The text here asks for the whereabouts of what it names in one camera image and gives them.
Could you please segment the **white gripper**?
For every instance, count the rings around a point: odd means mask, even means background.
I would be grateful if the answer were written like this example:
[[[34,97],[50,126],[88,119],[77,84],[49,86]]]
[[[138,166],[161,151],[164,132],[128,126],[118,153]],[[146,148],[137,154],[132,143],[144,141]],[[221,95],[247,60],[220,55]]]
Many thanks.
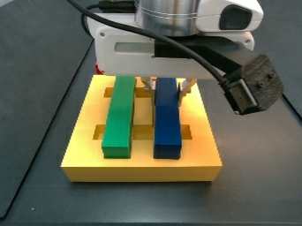
[[[136,10],[104,10],[98,15],[122,25],[177,37],[220,36],[255,50],[252,32],[264,10],[259,0],[134,0]],[[197,79],[210,72],[194,58],[164,41],[114,28],[94,19],[88,21],[96,39],[97,62],[106,75],[189,78],[178,83],[178,105],[192,93]],[[157,82],[142,77],[145,90],[157,100]]]

